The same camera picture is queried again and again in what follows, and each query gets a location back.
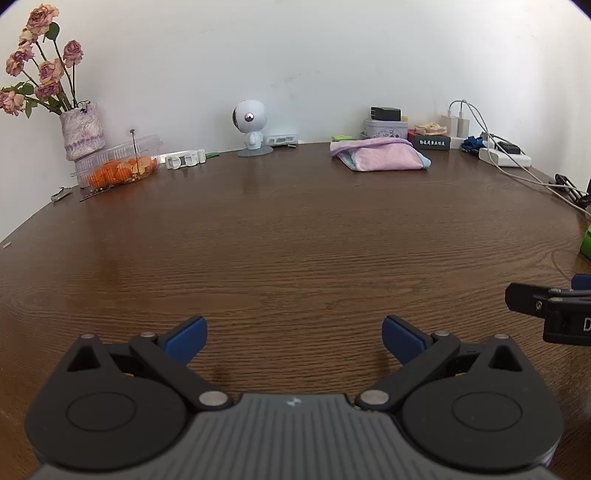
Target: pink and blue cloth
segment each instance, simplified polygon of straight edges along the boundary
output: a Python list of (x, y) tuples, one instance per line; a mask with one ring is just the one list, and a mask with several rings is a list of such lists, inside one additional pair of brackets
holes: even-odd
[(431, 166), (431, 160), (402, 138), (368, 138), (332, 142), (330, 154), (339, 157), (355, 171), (421, 170)]

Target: figurine head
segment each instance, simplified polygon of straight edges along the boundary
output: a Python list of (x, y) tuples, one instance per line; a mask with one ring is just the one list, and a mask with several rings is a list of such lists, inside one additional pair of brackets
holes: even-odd
[(258, 100), (243, 100), (234, 109), (232, 120), (243, 134), (258, 132), (267, 123), (265, 105)]

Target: wooden table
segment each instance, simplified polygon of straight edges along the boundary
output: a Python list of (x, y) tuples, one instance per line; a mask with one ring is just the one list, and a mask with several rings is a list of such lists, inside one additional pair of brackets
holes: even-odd
[(468, 341), (509, 333), (566, 419), (554, 470), (588, 478), (591, 348), (544, 343), (540, 320), (504, 304), (512, 281), (589, 271), (587, 223), (474, 157), (427, 155), (429, 171), (356, 173), (327, 144), (228, 153), (35, 214), (0, 249), (2, 478), (35, 469), (25, 412), (79, 334), (126, 341), (195, 313), (209, 343), (191, 367), (232, 394), (353, 397), (398, 365), (388, 313)]

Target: snoopy figurine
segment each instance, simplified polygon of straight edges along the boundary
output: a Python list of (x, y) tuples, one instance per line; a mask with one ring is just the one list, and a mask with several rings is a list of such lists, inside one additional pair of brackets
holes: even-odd
[(239, 157), (256, 157), (271, 153), (273, 149), (262, 144), (261, 130), (267, 123), (265, 105), (258, 100), (243, 100), (232, 113), (234, 125), (244, 135), (246, 148), (238, 152)]

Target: triangular cutout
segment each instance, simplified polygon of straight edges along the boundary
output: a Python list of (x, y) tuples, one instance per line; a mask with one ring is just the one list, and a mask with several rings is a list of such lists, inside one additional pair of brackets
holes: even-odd
[(521, 365), (514, 357), (513, 352), (511, 352), (511, 349), (506, 345), (500, 346), (496, 349), (488, 366), (497, 370), (509, 370), (511, 372), (521, 372), (522, 370)]
[(74, 357), (70, 366), (68, 367), (69, 372), (77, 372), (80, 370), (92, 370), (94, 368), (100, 368), (99, 359), (96, 357), (95, 351), (91, 346), (84, 346)]

